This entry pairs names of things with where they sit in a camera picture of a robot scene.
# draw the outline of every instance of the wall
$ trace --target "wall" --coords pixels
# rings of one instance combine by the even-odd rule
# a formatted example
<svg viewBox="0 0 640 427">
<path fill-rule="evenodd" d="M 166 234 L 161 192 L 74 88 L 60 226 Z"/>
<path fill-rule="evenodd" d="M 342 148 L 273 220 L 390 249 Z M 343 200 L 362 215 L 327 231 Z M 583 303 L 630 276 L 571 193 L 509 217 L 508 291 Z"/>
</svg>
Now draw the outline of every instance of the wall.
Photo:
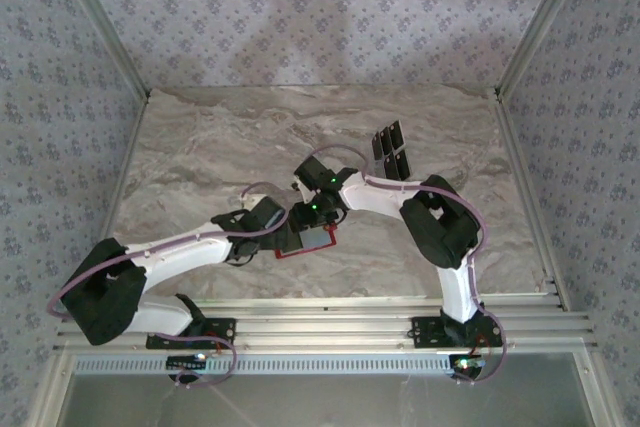
<svg viewBox="0 0 640 427">
<path fill-rule="evenodd" d="M 575 309 L 640 425 L 640 0 L 567 0 L 509 105 Z"/>
<path fill-rule="evenodd" d="M 0 425 L 21 425 L 56 322 L 97 240 L 138 102 L 76 0 L 2 0 Z"/>
<path fill-rule="evenodd" d="M 149 87 L 495 85 L 541 0 L 101 0 Z"/>
</svg>

